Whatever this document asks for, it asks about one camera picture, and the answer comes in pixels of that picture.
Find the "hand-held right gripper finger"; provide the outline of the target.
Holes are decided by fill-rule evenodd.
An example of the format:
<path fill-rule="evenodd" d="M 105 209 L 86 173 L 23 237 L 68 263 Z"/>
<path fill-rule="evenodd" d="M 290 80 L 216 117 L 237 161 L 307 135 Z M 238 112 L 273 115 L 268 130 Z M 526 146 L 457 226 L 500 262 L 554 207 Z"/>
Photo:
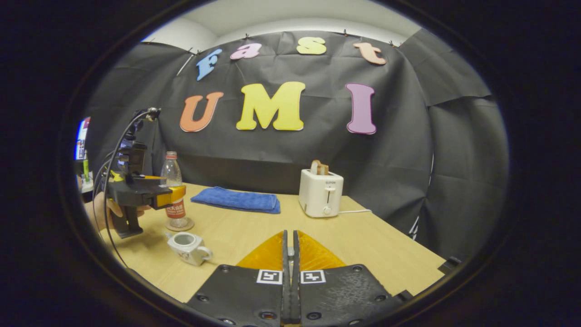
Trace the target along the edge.
<path fill-rule="evenodd" d="M 222 264 L 216 267 L 186 305 L 220 326 L 281 327 L 285 294 L 291 285 L 288 264 L 288 232 L 275 235 L 267 259 L 280 268 L 247 268 Z"/>
<path fill-rule="evenodd" d="M 402 305 L 363 264 L 346 265 L 295 230 L 292 307 L 302 327 L 363 327 Z"/>

